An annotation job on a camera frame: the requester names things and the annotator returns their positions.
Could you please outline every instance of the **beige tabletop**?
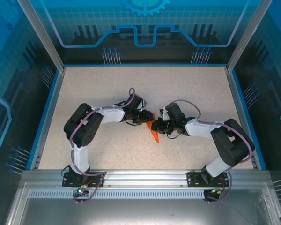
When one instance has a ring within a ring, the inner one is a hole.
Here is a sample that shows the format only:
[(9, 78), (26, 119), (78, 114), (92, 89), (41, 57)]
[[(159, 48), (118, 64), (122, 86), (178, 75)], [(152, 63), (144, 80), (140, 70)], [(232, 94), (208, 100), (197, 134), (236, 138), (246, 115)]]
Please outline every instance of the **beige tabletop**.
[[(70, 144), (63, 127), (81, 103), (102, 107), (128, 98), (130, 87), (147, 101), (147, 110), (175, 99), (186, 99), (201, 110), (201, 120), (238, 119), (223, 67), (86, 67), (67, 68), (39, 169), (62, 169), (71, 163)], [(179, 103), (182, 112), (197, 116), (195, 108)], [(175, 140), (159, 135), (159, 144), (146, 124), (124, 122), (99, 127), (89, 145), (92, 169), (200, 169), (216, 156), (212, 140), (181, 135)], [(238, 168), (252, 168), (250, 161)]]

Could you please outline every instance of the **vertical metal pole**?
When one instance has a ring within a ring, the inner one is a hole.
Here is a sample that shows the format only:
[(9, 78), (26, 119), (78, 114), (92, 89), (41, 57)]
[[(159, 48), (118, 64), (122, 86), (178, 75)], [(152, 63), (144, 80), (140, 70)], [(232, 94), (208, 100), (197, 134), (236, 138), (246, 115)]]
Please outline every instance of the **vertical metal pole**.
[(51, 57), (54, 65), (60, 71), (64, 71), (64, 64), (59, 57), (52, 41), (50, 40), (49, 35), (47, 34), (45, 27), (43, 26), (41, 20), (39, 19), (36, 11), (34, 10), (32, 4), (29, 0), (18, 0), (22, 10), (24, 11), (27, 19), (29, 20), (30, 24), (32, 25), (34, 31), (37, 33), (37, 36), (41, 40), (42, 44), (44, 45), (46, 51), (48, 52), (49, 56)]
[(259, 25), (268, 7), (270, 6), (271, 2), (272, 0), (261, 0), (260, 4), (257, 6), (254, 15), (252, 16), (247, 28), (244, 31), (244, 34), (242, 35), (234, 52), (232, 53), (232, 56), (228, 62), (228, 71), (233, 70), (244, 49), (249, 43), (251, 37), (253, 36), (255, 29)]

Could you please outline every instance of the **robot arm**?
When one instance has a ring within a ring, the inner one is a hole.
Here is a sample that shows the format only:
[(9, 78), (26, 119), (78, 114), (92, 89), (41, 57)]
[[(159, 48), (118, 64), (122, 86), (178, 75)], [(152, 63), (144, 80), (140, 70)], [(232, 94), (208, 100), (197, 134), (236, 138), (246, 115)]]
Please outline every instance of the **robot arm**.
[[(150, 111), (144, 110), (146, 101), (140, 96), (134, 95), (132, 102), (123, 108), (116, 108), (122, 104), (128, 103), (133, 95), (131, 94), (128, 100), (115, 104), (114, 107), (101, 109), (92, 114), (86, 122), (77, 130), (73, 137), (74, 143), (74, 161), (80, 171), (88, 173), (88, 145), (94, 139), (96, 132), (101, 124), (109, 122), (122, 122), (132, 120), (135, 126), (153, 120), (153, 114)], [(86, 103), (81, 104), (71, 116), (69, 121), (64, 126), (64, 131), (67, 139), (70, 139), (71, 134), (80, 124), (81, 120), (86, 117), (91, 111), (98, 108), (89, 106)], [(81, 174), (77, 171), (73, 164), (70, 165), (70, 170), (76, 174)]]
[(239, 126), (229, 119), (226, 122), (202, 122), (195, 117), (186, 118), (176, 103), (171, 103), (160, 110), (161, 118), (152, 123), (152, 130), (170, 135), (173, 131), (186, 136), (200, 136), (212, 139), (217, 147), (219, 156), (202, 168), (202, 179), (208, 185), (212, 180), (231, 167), (236, 166), (248, 154), (246, 143), (231, 130), (221, 126), (227, 125), (236, 130), (249, 143), (252, 150), (254, 144)]

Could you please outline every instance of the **orange triangular piece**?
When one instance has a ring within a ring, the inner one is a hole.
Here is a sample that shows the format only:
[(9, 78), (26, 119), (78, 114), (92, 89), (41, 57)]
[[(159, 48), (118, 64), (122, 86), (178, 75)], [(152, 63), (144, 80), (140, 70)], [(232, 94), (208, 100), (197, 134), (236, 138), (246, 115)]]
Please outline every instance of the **orange triangular piece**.
[(157, 141), (157, 143), (159, 143), (158, 133), (154, 130), (151, 130), (151, 125), (154, 121), (155, 121), (155, 113), (153, 114), (153, 121), (147, 122), (147, 126), (150, 129), (150, 131), (151, 131), (153, 137), (155, 138), (155, 140)]

